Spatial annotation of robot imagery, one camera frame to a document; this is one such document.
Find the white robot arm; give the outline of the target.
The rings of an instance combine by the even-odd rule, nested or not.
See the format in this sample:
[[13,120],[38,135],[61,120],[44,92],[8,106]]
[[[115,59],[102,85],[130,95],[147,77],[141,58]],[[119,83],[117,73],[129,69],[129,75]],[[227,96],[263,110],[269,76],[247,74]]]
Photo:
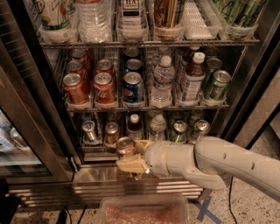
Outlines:
[[280,201],[279,160],[214,136],[203,136],[195,144],[141,141],[134,153],[117,161],[117,166],[123,172],[181,176],[215,191],[227,188],[235,177]]

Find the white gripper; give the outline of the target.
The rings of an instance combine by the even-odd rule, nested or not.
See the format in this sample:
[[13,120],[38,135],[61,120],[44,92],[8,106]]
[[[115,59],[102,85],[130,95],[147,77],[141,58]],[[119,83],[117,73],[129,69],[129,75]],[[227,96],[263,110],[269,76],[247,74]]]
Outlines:
[[130,178],[139,180],[150,171],[157,177],[179,175],[189,179],[195,173],[193,146],[169,141],[136,140],[137,153],[116,162]]

